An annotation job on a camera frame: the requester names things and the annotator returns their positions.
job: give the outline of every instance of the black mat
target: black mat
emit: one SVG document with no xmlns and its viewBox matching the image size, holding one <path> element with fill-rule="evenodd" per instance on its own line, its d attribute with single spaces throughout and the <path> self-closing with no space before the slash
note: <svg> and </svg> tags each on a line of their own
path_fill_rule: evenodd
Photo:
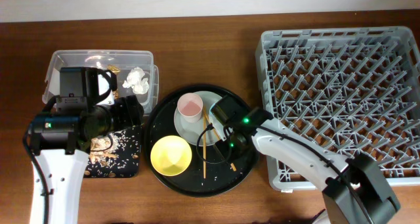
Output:
<svg viewBox="0 0 420 224">
<path fill-rule="evenodd" d="M 94 164 L 88 162 L 83 178 L 130 178 L 137 174 L 138 164 L 140 163 L 140 143 L 141 126 L 136 126 L 125 130 L 124 147 L 119 147 L 113 154 L 117 158 L 106 158 L 113 160 L 113 166 L 101 166 L 99 162 Z M 117 137 L 122 135 L 123 131 L 114 132 Z"/>
<path fill-rule="evenodd" d="M 214 85 L 193 85 L 183 89 L 179 89 L 168 97 L 163 99 L 150 114 L 148 125 L 144 131 L 144 148 L 145 156 L 150 168 L 155 176 L 169 188 L 186 194 L 188 196 L 205 197 L 213 196 L 226 192 L 241 183 L 251 171 L 252 167 L 259 159 L 258 152 L 251 150 L 246 155 L 233 160 L 236 171 L 233 171 L 228 163 L 223 164 L 207 164 L 207 178 L 203 178 L 203 162 L 196 154 L 195 145 L 190 145 L 192 149 L 192 161 L 188 169 L 174 177 L 167 177 L 159 174 L 151 165 L 150 152 L 153 145 L 162 137 L 168 135 L 178 135 L 173 117 L 177 109 L 179 97 L 185 93 L 193 93 L 196 91 L 211 91 L 220 96 L 230 95 L 234 97 L 240 104 L 247 105 L 235 94 Z M 227 148 L 219 147 L 219 150 L 226 156 Z M 216 154 L 212 146 L 207 147 L 207 159 L 210 161 L 220 161 L 220 157 Z"/>
</svg>

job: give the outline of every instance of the gray dish rack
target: gray dish rack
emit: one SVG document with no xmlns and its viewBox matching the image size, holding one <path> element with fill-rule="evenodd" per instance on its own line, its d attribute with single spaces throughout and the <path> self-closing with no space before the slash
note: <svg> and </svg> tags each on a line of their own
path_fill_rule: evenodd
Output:
<svg viewBox="0 0 420 224">
<path fill-rule="evenodd" d="M 276 30 L 255 52 L 265 110 L 316 144 L 377 160 L 392 186 L 420 184 L 420 54 L 406 27 Z M 267 157 L 271 186 L 315 189 Z"/>
</svg>

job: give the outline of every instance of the white plate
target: white plate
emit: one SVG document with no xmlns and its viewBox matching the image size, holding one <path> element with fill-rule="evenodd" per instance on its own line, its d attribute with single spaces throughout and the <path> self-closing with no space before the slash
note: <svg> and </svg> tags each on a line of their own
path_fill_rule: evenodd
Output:
<svg viewBox="0 0 420 224">
<path fill-rule="evenodd" d="M 221 100 L 222 97 L 216 93 L 208 92 L 208 91 L 198 91 L 197 93 L 201 99 L 203 100 L 203 105 L 207 111 L 207 115 L 210 115 L 210 107 L 215 104 L 217 101 Z M 179 113 L 178 108 L 175 110 L 175 114 L 173 117 L 173 122 L 175 124 L 175 129 L 177 130 L 179 136 L 185 139 L 192 145 L 197 144 L 197 139 L 199 135 L 204 131 L 203 125 L 204 113 L 201 115 L 201 118 L 195 123 L 187 122 L 182 115 Z M 205 145 L 213 145 L 217 142 L 218 139 L 214 132 L 208 131 L 206 133 Z M 203 146 L 203 139 L 201 138 L 199 142 L 200 146 Z"/>
</svg>

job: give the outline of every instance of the white cup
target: white cup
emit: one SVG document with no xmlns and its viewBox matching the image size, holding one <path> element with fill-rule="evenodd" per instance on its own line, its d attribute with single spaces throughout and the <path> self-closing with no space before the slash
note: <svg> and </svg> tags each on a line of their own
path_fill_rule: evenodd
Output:
<svg viewBox="0 0 420 224">
<path fill-rule="evenodd" d="M 179 98 L 177 109 L 187 122 L 197 122 L 203 112 L 203 100 L 195 93 L 186 93 Z"/>
</svg>

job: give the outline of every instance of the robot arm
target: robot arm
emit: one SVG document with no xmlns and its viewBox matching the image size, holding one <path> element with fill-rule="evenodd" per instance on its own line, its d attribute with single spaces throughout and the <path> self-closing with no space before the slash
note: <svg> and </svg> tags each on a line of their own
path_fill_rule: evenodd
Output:
<svg viewBox="0 0 420 224">
<path fill-rule="evenodd" d="M 100 77 L 108 82 L 103 94 Z M 23 139 L 33 164 L 30 223 L 77 223 L 91 139 L 141 125 L 144 111 L 135 95 L 101 105 L 116 88 L 116 76 L 110 71 L 61 69 L 60 95 L 36 115 Z M 57 110 L 51 112 L 55 104 Z"/>
<path fill-rule="evenodd" d="M 225 136 L 241 154 L 257 149 L 301 174 L 322 191 L 331 223 L 387 223 L 400 203 L 376 161 L 365 154 L 354 159 L 325 150 L 284 126 L 267 111 L 243 108 L 224 97 L 211 113 L 224 126 Z M 358 185 L 354 190 L 350 185 Z M 323 213 L 316 223 L 326 220 Z"/>
</svg>

